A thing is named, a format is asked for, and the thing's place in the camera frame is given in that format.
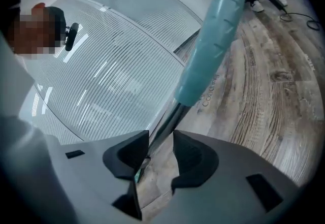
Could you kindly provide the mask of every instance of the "black headphones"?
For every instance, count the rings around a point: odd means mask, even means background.
[[[79,24],[73,23],[71,27],[67,26],[66,28],[69,29],[69,32],[66,31],[66,51],[71,51],[79,29]]]

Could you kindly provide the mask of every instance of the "black rubber pad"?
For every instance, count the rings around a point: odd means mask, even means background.
[[[215,150],[177,130],[174,131],[174,154],[180,176],[172,180],[173,192],[176,188],[199,187],[218,168]]]
[[[246,180],[253,188],[259,201],[267,212],[278,206],[283,199],[272,188],[262,174],[254,174],[246,177]]]
[[[104,165],[116,178],[132,181],[147,156],[149,131],[145,130],[115,146],[103,154]]]
[[[66,153],[66,156],[67,156],[68,159],[71,159],[71,158],[75,158],[75,157],[81,156],[83,154],[85,154],[83,151],[76,150],[76,151],[72,151],[72,152]]]

